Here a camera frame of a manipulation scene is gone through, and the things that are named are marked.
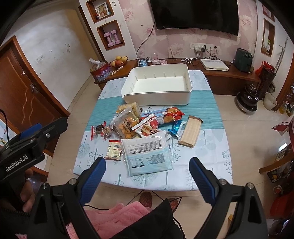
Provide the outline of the person's left hand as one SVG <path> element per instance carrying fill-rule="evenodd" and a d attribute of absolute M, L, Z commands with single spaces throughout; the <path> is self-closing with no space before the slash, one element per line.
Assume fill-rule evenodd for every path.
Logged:
<path fill-rule="evenodd" d="M 26 180 L 20 193 L 20 198 L 24 202 L 22 209 L 25 213 L 28 213 L 31 211 L 35 201 L 35 194 L 33 192 L 32 185 L 30 181 L 28 180 L 32 175 L 33 175 L 32 169 L 29 168 L 28 170 L 25 171 Z"/>

